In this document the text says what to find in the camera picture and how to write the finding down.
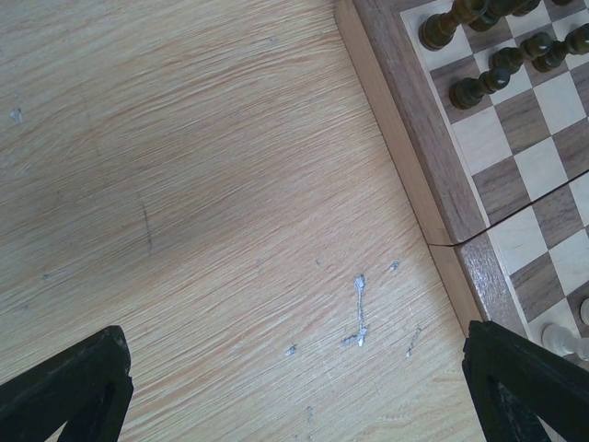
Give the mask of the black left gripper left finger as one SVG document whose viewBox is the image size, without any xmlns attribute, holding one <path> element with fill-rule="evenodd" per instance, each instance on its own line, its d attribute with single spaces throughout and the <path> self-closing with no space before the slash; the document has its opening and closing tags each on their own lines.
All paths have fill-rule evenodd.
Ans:
<svg viewBox="0 0 589 442">
<path fill-rule="evenodd" d="M 124 332 L 110 325 L 1 385 L 1 439 L 116 441 L 133 396 Z"/>
</svg>

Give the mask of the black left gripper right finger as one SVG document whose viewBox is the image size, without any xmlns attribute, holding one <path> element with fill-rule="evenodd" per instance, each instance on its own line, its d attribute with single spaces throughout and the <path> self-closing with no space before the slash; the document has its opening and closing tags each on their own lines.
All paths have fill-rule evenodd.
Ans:
<svg viewBox="0 0 589 442">
<path fill-rule="evenodd" d="M 473 320 L 462 369 L 488 441 L 588 439 L 588 371 L 493 321 Z"/>
</svg>

